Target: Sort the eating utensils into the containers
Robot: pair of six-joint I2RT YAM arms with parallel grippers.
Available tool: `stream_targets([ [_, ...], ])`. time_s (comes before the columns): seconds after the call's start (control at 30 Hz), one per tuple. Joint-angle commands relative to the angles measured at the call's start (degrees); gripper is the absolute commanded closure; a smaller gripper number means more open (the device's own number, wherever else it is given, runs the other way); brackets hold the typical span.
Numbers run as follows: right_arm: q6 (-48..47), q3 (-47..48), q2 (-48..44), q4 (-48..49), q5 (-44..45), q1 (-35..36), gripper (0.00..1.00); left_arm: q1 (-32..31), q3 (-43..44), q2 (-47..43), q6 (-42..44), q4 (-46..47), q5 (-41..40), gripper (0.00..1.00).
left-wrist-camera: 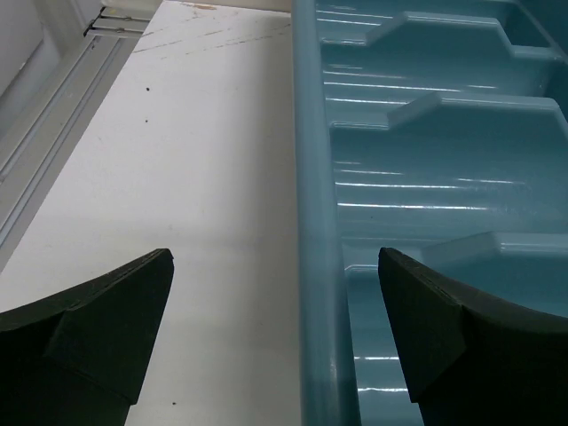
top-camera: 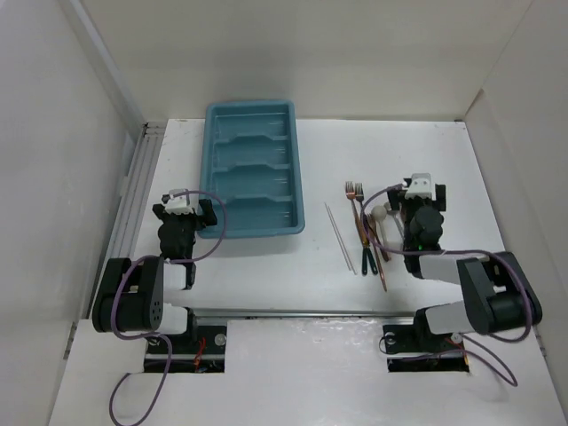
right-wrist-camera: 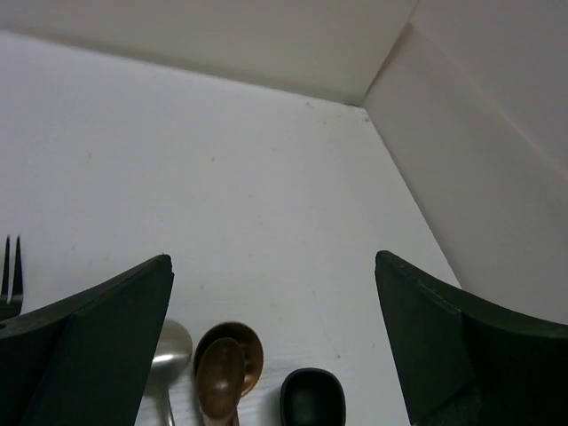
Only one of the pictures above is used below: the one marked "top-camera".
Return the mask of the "white plastic spoon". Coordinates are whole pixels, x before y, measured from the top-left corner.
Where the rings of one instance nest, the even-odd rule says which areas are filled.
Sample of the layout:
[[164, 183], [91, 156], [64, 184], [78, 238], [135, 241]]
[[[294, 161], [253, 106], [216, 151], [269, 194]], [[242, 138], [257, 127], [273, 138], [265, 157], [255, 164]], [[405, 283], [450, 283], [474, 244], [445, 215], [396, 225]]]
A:
[[381, 253], [386, 262], [391, 260], [391, 253], [385, 248], [387, 247], [387, 234], [384, 228], [384, 221], [387, 218], [387, 210], [383, 205], [375, 205], [371, 210], [375, 224], [378, 226], [379, 243], [383, 246]]

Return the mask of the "copper fork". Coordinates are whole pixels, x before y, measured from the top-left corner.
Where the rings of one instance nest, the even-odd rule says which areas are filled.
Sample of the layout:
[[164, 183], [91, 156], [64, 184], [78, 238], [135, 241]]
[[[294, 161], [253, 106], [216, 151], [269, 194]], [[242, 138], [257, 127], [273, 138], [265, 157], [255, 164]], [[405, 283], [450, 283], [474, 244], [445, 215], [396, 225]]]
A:
[[359, 228], [361, 230], [362, 238], [366, 247], [370, 247], [370, 242], [366, 233], [365, 218], [363, 218], [364, 209], [363, 201], [365, 200], [363, 185], [359, 182], [354, 184], [355, 200], [359, 204]]
[[355, 225], [356, 225], [356, 228], [357, 228], [357, 231], [358, 231], [358, 234], [359, 234], [359, 240], [360, 240], [363, 247], [367, 247], [368, 246], [368, 240], [367, 240], [363, 226], [362, 226], [361, 221], [360, 221], [360, 214], [358, 213], [356, 205], [355, 205], [355, 199], [356, 199], [355, 186], [354, 186], [352, 181], [346, 181], [344, 188], [345, 188], [346, 198], [351, 203], [351, 211], [352, 211], [352, 215], [354, 217]]

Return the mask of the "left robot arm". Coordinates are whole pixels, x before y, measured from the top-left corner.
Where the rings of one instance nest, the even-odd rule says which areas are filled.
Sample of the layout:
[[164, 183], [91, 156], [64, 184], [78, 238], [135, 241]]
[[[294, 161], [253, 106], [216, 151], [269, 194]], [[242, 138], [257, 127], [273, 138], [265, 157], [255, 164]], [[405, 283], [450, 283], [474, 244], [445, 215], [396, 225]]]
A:
[[167, 303], [165, 293], [192, 288], [195, 233], [217, 225], [217, 216], [209, 199], [199, 200], [199, 209], [194, 210], [186, 198], [172, 196], [153, 205], [152, 211], [162, 222], [157, 232], [161, 253], [138, 261], [128, 257], [107, 261], [92, 309], [92, 324], [99, 333], [168, 335], [176, 350], [190, 351], [199, 339], [199, 331], [192, 325], [193, 314]]

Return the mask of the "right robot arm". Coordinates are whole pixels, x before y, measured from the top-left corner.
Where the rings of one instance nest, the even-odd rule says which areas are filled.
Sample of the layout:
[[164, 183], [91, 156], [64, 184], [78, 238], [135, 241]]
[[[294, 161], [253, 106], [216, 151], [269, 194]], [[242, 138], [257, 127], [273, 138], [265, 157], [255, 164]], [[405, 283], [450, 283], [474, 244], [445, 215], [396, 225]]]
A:
[[531, 330], [543, 316], [540, 300], [515, 255], [508, 251], [444, 250], [446, 211], [444, 185], [415, 182], [388, 189], [391, 208], [403, 224], [401, 255], [406, 270], [419, 280], [439, 280], [458, 286], [461, 300], [418, 310], [409, 326], [387, 326], [395, 335], [396, 352], [434, 352], [452, 335], [477, 333], [499, 338], [515, 328]]

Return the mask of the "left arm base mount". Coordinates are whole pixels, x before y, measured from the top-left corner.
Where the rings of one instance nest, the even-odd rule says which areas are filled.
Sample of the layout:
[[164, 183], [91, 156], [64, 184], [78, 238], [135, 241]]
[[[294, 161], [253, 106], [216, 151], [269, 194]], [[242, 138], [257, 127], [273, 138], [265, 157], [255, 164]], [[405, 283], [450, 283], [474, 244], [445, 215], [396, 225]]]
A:
[[227, 331], [226, 321], [196, 316], [190, 310], [187, 330], [181, 335], [169, 335], [172, 343], [169, 372], [172, 374], [223, 373]]

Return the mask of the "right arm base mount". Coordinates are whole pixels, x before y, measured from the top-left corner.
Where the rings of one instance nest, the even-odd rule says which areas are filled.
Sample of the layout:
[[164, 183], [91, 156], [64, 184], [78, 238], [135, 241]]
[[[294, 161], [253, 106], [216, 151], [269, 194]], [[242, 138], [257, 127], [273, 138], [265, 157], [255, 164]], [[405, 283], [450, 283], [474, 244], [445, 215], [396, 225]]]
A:
[[380, 343], [389, 373], [469, 372], [462, 343], [450, 335], [420, 336], [413, 325], [387, 324]]

